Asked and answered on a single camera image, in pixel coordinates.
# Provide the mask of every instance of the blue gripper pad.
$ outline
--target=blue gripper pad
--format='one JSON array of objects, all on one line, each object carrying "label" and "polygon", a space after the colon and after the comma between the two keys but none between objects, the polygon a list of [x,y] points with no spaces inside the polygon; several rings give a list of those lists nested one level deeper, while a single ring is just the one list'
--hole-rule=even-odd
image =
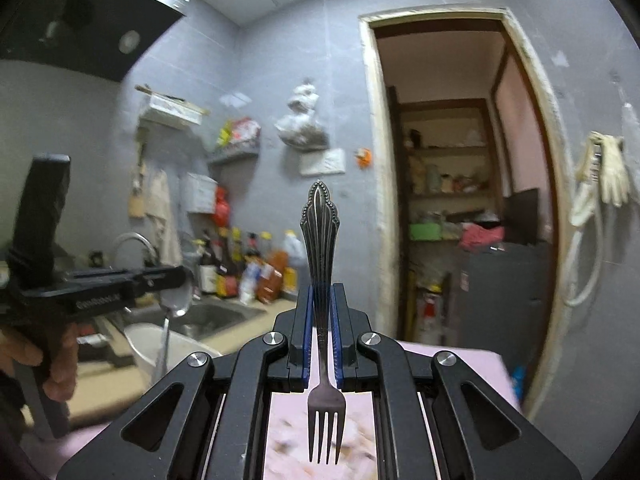
[{"label": "blue gripper pad", "polygon": [[342,343],[340,342],[340,322],[338,321],[338,309],[335,307],[335,289],[331,286],[331,302],[329,304],[331,317],[331,340],[334,344],[334,374],[335,384],[342,389],[344,373],[342,371]]},{"label": "blue gripper pad", "polygon": [[314,326],[314,288],[310,286],[306,296],[305,336],[302,340],[302,348],[305,352],[305,364],[302,368],[302,383],[305,390],[309,387],[309,373],[311,371],[311,346],[312,329]]}]

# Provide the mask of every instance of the gray refrigerator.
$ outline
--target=gray refrigerator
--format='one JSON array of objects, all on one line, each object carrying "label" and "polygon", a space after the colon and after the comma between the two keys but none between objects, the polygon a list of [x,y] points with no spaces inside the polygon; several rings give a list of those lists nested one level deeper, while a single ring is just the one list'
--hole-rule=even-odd
[{"label": "gray refrigerator", "polygon": [[458,249],[445,312],[445,343],[500,354],[509,373],[535,356],[548,308],[550,245]]}]

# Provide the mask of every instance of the metal screw cap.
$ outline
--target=metal screw cap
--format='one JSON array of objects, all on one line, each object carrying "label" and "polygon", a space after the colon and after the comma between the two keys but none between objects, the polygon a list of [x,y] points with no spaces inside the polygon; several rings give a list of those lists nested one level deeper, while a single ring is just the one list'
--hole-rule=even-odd
[{"label": "metal screw cap", "polygon": [[362,335],[362,342],[367,346],[374,346],[380,342],[380,336],[375,332],[367,332]]},{"label": "metal screw cap", "polygon": [[204,352],[194,352],[187,357],[187,364],[197,368],[198,366],[202,366],[206,363],[208,358],[209,356]]},{"label": "metal screw cap", "polygon": [[267,343],[267,345],[279,345],[282,343],[284,337],[280,332],[269,332],[264,335],[262,340]]},{"label": "metal screw cap", "polygon": [[436,355],[436,361],[439,362],[442,366],[453,366],[456,364],[456,356],[451,352],[438,352]]}]

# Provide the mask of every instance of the fork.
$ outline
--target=fork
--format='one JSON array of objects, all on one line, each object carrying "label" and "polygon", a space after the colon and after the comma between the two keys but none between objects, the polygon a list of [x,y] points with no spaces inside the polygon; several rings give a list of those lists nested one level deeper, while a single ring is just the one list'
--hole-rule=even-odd
[{"label": "fork", "polygon": [[314,320],[318,334],[318,356],[320,362],[320,384],[309,393],[306,402],[308,411],[309,461],[313,460],[316,413],[318,414],[318,463],[322,454],[324,418],[328,415],[326,463],[329,463],[331,437],[334,432],[334,417],[338,416],[336,429],[335,463],[338,463],[344,418],[347,404],[340,390],[329,382],[327,347],[331,290],[331,273],[334,266],[335,238],[340,227],[338,211],[331,202],[329,190],[324,182],[317,180],[309,190],[308,202],[302,209],[300,220],[305,237],[306,256],[309,260],[311,282],[314,291]]}]

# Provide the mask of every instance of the pantry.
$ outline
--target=pantry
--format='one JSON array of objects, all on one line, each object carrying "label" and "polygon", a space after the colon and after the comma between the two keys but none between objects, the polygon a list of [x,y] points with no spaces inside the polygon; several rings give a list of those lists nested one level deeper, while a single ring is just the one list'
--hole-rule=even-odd
[{"label": "pantry", "polygon": [[500,31],[446,21],[376,30],[396,167],[398,333],[495,351],[522,394],[553,272],[542,134]]}]

